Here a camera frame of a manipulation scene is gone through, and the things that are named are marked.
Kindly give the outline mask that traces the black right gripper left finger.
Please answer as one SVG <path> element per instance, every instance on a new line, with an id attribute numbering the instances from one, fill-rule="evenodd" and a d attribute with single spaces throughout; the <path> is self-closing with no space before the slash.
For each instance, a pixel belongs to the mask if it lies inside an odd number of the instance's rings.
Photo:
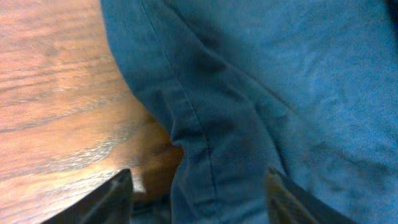
<path id="1" fill-rule="evenodd" d="M 133 209 L 131 171 L 123 169 L 97 189 L 44 224 L 130 224 Z"/>

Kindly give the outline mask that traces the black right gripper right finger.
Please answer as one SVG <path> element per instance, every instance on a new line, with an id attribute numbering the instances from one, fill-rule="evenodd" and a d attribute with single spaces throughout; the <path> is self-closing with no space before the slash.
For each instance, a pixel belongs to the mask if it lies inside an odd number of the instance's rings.
<path id="1" fill-rule="evenodd" d="M 266 204 L 271 224 L 356 224 L 288 179 L 268 168 Z"/>

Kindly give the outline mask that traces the dark blue denim shorts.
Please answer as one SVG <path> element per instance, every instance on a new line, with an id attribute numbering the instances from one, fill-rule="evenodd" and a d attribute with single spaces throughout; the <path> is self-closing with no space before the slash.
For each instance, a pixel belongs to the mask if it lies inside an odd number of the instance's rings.
<path id="1" fill-rule="evenodd" d="M 397 27 L 380 0 L 101 3 L 133 95 L 183 149 L 174 223 L 267 223 L 270 167 L 397 222 Z"/>

